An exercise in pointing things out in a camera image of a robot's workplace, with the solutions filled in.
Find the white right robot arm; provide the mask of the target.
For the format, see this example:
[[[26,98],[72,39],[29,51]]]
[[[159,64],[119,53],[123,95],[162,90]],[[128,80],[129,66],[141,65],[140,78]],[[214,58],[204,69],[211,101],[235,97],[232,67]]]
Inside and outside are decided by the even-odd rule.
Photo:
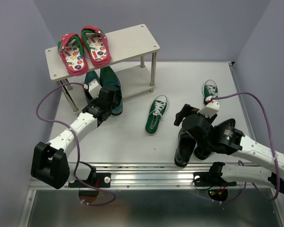
[[[177,166],[185,167],[192,154],[200,151],[225,154],[245,159],[253,166],[234,166],[214,162],[207,172],[195,173],[197,187],[235,186],[238,182],[257,183],[284,194],[284,154],[254,141],[242,131],[228,125],[212,126],[217,113],[185,104],[176,114],[175,126],[181,126],[175,153]]]

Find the green canvas sneaker white laces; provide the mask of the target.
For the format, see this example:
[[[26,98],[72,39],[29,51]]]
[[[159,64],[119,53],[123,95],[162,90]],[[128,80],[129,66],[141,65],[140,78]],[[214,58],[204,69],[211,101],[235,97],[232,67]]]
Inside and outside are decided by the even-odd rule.
[[[209,79],[205,82],[203,87],[203,104],[206,105],[206,98],[209,96],[218,97],[218,87],[214,80]]]

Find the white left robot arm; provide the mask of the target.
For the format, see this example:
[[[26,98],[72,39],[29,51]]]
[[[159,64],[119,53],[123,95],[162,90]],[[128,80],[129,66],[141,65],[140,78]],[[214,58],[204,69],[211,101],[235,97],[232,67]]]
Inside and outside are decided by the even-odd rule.
[[[47,143],[39,142],[34,148],[31,176],[55,188],[62,188],[67,182],[79,182],[86,187],[98,186],[96,168],[77,161],[70,165],[68,157],[74,149],[80,148],[80,141],[97,129],[112,114],[122,100],[121,91],[112,87],[98,87],[91,91],[96,96],[83,108],[71,125]]]

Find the dark green leather loafer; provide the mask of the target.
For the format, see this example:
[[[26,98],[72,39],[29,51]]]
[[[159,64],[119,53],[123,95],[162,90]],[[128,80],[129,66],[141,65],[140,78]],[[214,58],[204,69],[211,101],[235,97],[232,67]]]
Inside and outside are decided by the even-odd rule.
[[[102,86],[111,86],[115,88],[122,95],[120,81],[110,66],[100,69],[100,82]],[[122,112],[123,112],[123,98],[121,98],[119,106],[112,110],[112,115],[118,116],[121,115]]]

